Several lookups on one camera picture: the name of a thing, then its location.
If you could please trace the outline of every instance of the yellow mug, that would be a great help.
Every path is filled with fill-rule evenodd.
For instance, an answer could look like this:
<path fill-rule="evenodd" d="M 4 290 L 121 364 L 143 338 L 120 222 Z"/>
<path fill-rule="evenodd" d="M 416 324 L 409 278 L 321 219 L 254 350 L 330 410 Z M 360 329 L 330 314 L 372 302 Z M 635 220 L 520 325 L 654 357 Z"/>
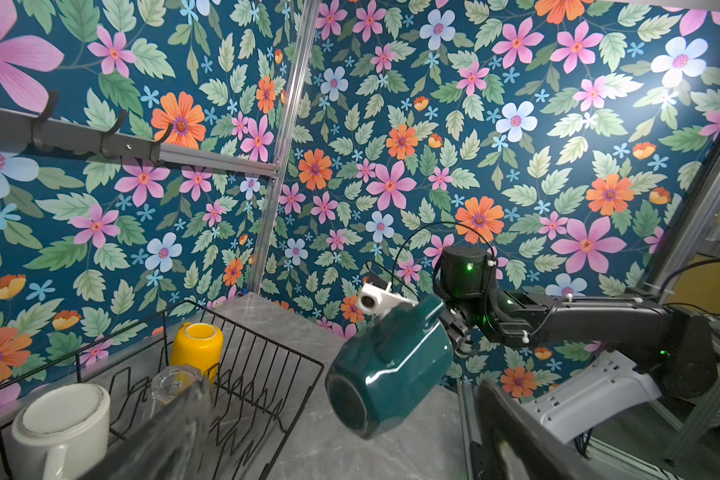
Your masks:
<path fill-rule="evenodd" d="M 190 365 L 200 370 L 213 384 L 221 360 L 224 335 L 219 327 L 208 323 L 184 323 L 173 339 L 171 365 Z"/>

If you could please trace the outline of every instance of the dish rack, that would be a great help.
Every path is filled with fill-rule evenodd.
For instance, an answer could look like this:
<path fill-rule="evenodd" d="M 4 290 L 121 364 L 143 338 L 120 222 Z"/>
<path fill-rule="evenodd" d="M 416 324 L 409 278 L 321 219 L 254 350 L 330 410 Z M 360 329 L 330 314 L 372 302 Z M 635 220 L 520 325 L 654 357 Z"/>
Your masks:
<path fill-rule="evenodd" d="M 151 380 L 168 366 L 173 343 L 168 339 L 168 317 L 173 309 L 179 306 L 185 309 L 187 304 L 200 311 L 200 318 L 193 317 L 192 320 L 218 326 L 225 337 L 221 360 L 211 367 L 211 370 L 218 367 L 220 373 L 211 386 L 213 420 L 202 452 L 201 477 L 231 479 L 250 473 L 254 478 L 264 479 L 296 426 L 324 365 L 192 300 L 179 302 L 0 384 L 0 389 L 59 363 L 70 364 L 74 358 L 70 368 L 74 368 L 76 382 L 96 382 L 109 389 L 110 449 L 117 447 L 149 418 L 145 412 L 152 405 Z M 122 355 L 121 352 L 113 354 L 113 361 L 98 370 L 81 364 L 80 356 L 93 345 L 150 321 L 153 326 L 161 321 L 163 329 L 157 329 L 156 335 L 142 340 L 137 344 L 138 348 L 125 349 Z M 156 369 L 152 370 L 149 365 L 155 365 L 154 362 Z M 0 418 L 0 460 L 8 478 L 12 475 L 4 430 L 11 423 L 12 420 Z"/>

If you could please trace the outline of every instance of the green mug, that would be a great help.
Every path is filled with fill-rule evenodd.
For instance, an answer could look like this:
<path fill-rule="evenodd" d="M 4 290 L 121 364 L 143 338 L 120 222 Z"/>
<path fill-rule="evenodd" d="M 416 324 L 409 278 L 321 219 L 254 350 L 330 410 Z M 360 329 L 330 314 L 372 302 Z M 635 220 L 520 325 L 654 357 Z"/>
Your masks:
<path fill-rule="evenodd" d="M 401 304 L 338 352 L 326 390 L 355 435 L 368 439 L 401 424 L 451 366 L 451 341 L 438 319 L 443 306 L 436 295 Z"/>

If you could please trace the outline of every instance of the white mug handle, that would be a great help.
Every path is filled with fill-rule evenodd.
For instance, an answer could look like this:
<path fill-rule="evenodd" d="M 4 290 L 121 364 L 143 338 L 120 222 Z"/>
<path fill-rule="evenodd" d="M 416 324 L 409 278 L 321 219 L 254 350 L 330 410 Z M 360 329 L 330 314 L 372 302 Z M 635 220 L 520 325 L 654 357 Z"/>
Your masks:
<path fill-rule="evenodd" d="M 45 457 L 45 468 L 43 470 L 43 480 L 63 480 L 64 479 L 64 458 L 67 456 L 66 444 L 56 445 L 48 450 Z"/>

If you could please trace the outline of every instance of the black hook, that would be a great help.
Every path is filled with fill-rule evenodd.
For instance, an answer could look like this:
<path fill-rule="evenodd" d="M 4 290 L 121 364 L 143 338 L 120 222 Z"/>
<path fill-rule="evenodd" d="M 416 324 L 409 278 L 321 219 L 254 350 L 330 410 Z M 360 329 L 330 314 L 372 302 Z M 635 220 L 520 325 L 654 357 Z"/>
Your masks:
<path fill-rule="evenodd" d="M 104 141 L 114 135 L 120 129 L 120 127 L 123 126 L 126 118 L 128 118 L 128 110 L 121 109 L 120 112 L 117 114 L 117 120 L 115 121 L 115 124 L 112 125 L 112 128 L 101 134 L 101 144 L 99 145 L 99 152 L 101 152 L 102 157 L 114 158 L 114 154 L 104 148 Z"/>
<path fill-rule="evenodd" d="M 43 132 L 43 125 L 45 125 L 45 121 L 54 114 L 56 105 L 59 103 L 59 98 L 61 98 L 61 94 L 58 90 L 49 91 L 48 101 L 45 103 L 45 108 L 35 119 L 32 120 L 32 123 L 30 124 L 32 143 L 39 151 L 49 152 L 54 148 L 53 145 L 46 145 L 40 134 Z"/>
<path fill-rule="evenodd" d="M 165 140 L 168 140 L 168 137 L 170 136 L 172 131 L 173 124 L 168 124 L 168 128 L 166 128 L 166 132 L 163 134 L 163 136 L 160 137 L 158 140 L 152 142 L 152 145 L 150 146 L 150 159 L 154 164 L 156 164 L 160 160 L 160 144 L 162 144 Z"/>

